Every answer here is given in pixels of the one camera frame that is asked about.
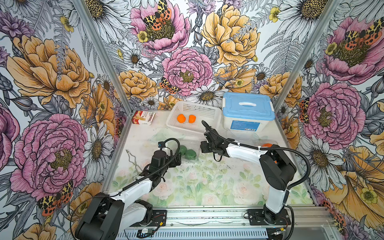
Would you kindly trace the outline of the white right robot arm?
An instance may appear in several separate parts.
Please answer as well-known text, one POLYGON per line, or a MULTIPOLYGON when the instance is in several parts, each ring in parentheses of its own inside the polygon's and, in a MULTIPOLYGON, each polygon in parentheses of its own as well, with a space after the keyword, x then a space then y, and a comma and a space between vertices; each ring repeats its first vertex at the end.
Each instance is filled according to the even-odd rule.
POLYGON ((201 142, 202 153, 212 153, 226 158, 240 159, 261 166, 267 183, 269 195, 264 206, 265 213, 277 215, 284 208, 288 198, 288 186, 297 172, 295 164, 286 154, 293 153, 290 148, 278 145, 250 146, 226 139, 206 126, 205 141, 201 142))

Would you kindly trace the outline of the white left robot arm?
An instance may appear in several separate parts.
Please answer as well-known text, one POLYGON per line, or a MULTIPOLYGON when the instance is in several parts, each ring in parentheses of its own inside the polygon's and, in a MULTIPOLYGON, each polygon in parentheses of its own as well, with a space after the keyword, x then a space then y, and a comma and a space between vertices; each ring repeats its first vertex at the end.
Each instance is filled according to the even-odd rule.
POLYGON ((154 190, 168 168, 181 165, 182 153, 157 150, 140 177, 116 193, 98 193, 72 233, 75 240, 115 240, 119 230, 151 220, 152 205, 139 199, 154 190))

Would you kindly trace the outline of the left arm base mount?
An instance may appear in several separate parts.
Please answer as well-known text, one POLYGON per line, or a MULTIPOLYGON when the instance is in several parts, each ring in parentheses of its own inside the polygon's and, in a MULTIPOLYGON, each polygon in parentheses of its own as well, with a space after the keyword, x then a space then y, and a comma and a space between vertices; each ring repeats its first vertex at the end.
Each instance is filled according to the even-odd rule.
POLYGON ((165 227, 168 211, 165 209, 154 209, 145 218, 131 227, 165 227))

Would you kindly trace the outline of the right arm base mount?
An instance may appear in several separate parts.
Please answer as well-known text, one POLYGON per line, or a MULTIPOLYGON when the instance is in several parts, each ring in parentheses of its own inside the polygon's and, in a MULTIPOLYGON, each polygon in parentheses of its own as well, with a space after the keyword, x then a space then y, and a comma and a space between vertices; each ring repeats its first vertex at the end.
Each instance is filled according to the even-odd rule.
POLYGON ((275 214, 267 208, 248 209, 243 215, 251 226, 289 226, 291 219, 286 209, 275 214))

